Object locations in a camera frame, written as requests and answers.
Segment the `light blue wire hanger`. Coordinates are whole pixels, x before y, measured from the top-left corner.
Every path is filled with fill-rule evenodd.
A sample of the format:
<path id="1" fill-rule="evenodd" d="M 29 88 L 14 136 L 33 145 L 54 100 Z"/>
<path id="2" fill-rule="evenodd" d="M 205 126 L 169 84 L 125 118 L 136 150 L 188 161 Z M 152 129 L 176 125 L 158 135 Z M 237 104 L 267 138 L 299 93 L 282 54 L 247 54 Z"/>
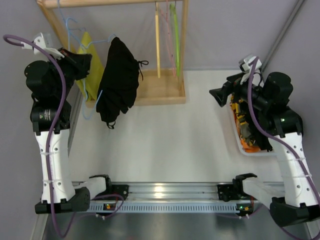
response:
<path id="1" fill-rule="evenodd" d="M 117 35 L 116 34 L 111 34 L 108 39 L 105 39 L 105 40 L 98 40 L 98 41 L 91 41 L 89 43 L 90 44 L 93 44 L 95 46 L 95 44 L 102 44 L 102 43 L 111 43 L 111 41 L 113 40 L 113 38 L 115 38 Z M 82 116 L 84 119 L 86 120 L 89 120 L 92 115 L 94 114 L 95 110 L 96 110 L 96 107 L 97 107 L 97 104 L 101 98 L 101 95 L 102 95 L 102 92 L 100 90 L 98 90 L 98 97 L 97 97 L 97 100 L 96 101 L 86 101 L 84 96 L 83 96 L 83 100 L 82 100 L 82 107 L 85 108 L 92 108 L 92 110 L 90 111 L 89 114 L 86 114 L 85 110 L 83 109 L 82 110 Z"/>

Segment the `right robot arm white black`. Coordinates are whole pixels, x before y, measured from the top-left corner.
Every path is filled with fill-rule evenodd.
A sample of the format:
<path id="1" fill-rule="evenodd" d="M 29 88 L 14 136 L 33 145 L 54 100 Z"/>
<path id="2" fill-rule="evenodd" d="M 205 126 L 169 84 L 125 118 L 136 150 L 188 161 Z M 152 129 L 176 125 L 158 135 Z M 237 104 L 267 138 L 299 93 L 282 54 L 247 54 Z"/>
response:
<path id="1" fill-rule="evenodd" d="M 220 107 L 232 103 L 234 118 L 248 126 L 249 138 L 261 150 L 274 152 L 284 190 L 274 189 L 254 173 L 244 173 L 232 181 L 235 194 L 259 201 L 279 227 L 318 220 L 320 195 L 303 152 L 303 121 L 288 105 L 293 92 L 291 78 L 272 72 L 258 84 L 253 80 L 244 73 L 232 75 L 209 94 Z"/>

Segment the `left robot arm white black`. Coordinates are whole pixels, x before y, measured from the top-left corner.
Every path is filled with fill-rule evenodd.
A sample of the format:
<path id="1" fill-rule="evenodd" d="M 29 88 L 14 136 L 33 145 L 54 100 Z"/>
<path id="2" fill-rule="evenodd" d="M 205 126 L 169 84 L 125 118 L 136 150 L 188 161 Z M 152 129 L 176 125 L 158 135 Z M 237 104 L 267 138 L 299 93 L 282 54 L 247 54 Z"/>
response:
<path id="1" fill-rule="evenodd" d="M 70 177 L 69 135 L 72 106 L 66 100 L 75 81 L 90 72 L 92 55 L 58 50 L 55 62 L 37 60 L 24 70 L 33 100 L 30 120 L 38 143 L 43 175 L 36 214 L 85 212 L 97 195 L 105 192 L 108 175 L 94 175 L 74 187 Z"/>

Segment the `black trousers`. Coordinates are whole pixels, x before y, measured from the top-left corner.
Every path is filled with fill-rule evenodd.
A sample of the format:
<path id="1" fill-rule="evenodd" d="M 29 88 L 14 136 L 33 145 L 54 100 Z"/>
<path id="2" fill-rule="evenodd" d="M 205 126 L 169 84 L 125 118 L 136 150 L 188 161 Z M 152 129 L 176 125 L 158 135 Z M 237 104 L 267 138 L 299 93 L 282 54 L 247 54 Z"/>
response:
<path id="1" fill-rule="evenodd" d="M 134 105 L 139 78 L 144 77 L 141 68 L 148 64 L 147 60 L 136 60 L 119 37 L 111 41 L 98 89 L 102 94 L 96 106 L 101 121 L 109 129 L 115 128 L 120 113 L 126 114 Z"/>

